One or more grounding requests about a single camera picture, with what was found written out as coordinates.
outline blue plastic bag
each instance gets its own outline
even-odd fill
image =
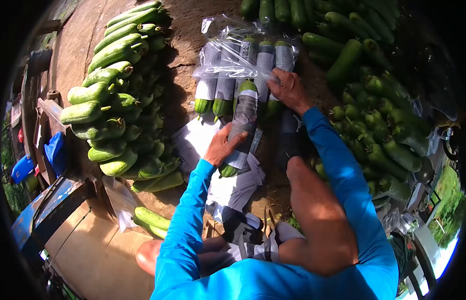
[[[68,150],[64,143],[64,134],[61,131],[50,139],[50,144],[45,144],[45,154],[53,166],[56,178],[58,178],[66,170],[68,164]]]

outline dirt ground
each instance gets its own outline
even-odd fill
[[[165,0],[163,3],[173,18],[171,47],[164,50],[162,59],[170,67],[170,84],[166,80],[168,101],[165,101],[167,104],[163,110],[164,128],[166,134],[172,134],[196,116],[196,82],[191,77],[195,66],[191,64],[196,62],[199,50],[205,44],[205,38],[200,33],[201,20],[222,13],[238,16],[241,0]],[[65,97],[71,87],[79,86],[86,76],[93,48],[103,38],[104,24],[136,4],[131,0],[83,0],[56,36],[49,88],[59,90]],[[323,72],[308,59],[304,49],[300,50],[296,72],[323,112],[336,105],[336,100],[324,83]],[[69,103],[63,101],[63,105],[68,106]],[[255,153],[267,176],[265,185],[254,193],[247,210],[261,217],[266,206],[273,215],[281,213],[284,219],[290,216],[290,188],[286,176],[272,163],[277,133],[278,126],[274,124],[266,128]],[[134,196],[146,207],[171,218],[184,189],[185,186],[181,186],[155,194],[142,192]]]

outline shoe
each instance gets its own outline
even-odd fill
[[[282,114],[281,135],[276,163],[283,173],[286,173],[288,161],[295,156],[303,157],[301,151],[302,131],[304,125],[301,117],[291,109],[285,109]]]

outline hand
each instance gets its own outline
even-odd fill
[[[233,153],[236,146],[241,144],[247,139],[248,131],[239,133],[228,141],[228,135],[231,131],[231,122],[226,124],[220,131],[218,131],[211,140],[208,149],[206,150],[205,156],[203,157],[204,160],[209,162],[210,164],[214,165],[215,167],[219,167],[223,160]]]
[[[314,103],[305,93],[305,88],[296,73],[285,72],[274,68],[272,75],[278,77],[280,84],[273,79],[266,82],[273,96],[282,101],[286,106],[296,111],[300,116],[314,107]]]

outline man's left hand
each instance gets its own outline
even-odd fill
[[[223,160],[228,155],[233,153],[236,146],[244,142],[248,137],[248,131],[245,131],[235,135],[231,141],[228,141],[228,135],[230,134],[230,131],[231,122],[226,124],[225,127],[223,127],[213,136],[208,150],[206,150],[205,156],[203,157],[204,160],[214,165],[215,167],[219,167]]]

